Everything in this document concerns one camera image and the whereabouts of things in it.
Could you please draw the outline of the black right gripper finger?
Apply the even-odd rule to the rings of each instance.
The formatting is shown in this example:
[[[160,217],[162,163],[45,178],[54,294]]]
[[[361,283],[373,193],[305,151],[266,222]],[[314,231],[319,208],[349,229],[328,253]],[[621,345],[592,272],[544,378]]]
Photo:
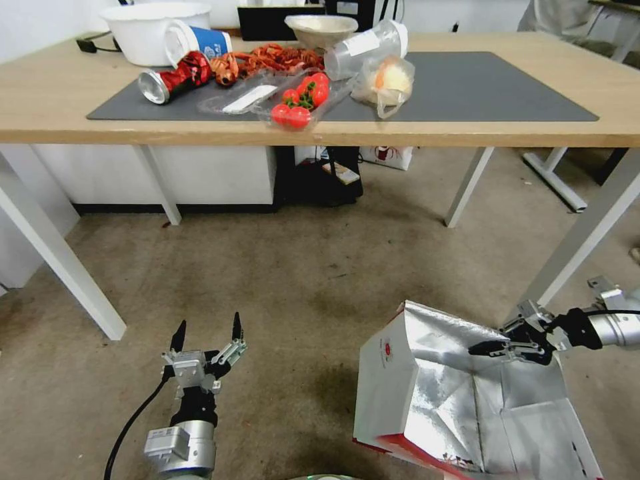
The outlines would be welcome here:
[[[550,346],[545,341],[531,337],[482,341],[468,348],[468,354],[491,358],[505,357],[513,361],[550,365]]]
[[[554,315],[538,303],[526,300],[517,306],[517,314],[508,320],[501,332],[505,336],[540,336],[546,335]]]

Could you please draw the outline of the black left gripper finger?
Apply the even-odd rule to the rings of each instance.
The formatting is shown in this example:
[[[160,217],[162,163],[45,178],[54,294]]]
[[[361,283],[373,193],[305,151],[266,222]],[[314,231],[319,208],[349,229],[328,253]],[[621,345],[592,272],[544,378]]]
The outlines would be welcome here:
[[[187,322],[186,320],[182,320],[171,337],[168,351],[161,354],[161,358],[164,361],[164,371],[173,371],[173,364],[183,350],[186,328]]]
[[[217,365],[228,364],[232,367],[245,353],[247,344],[244,340],[244,330],[239,312],[236,312],[233,319],[231,341],[222,348],[215,358]]]

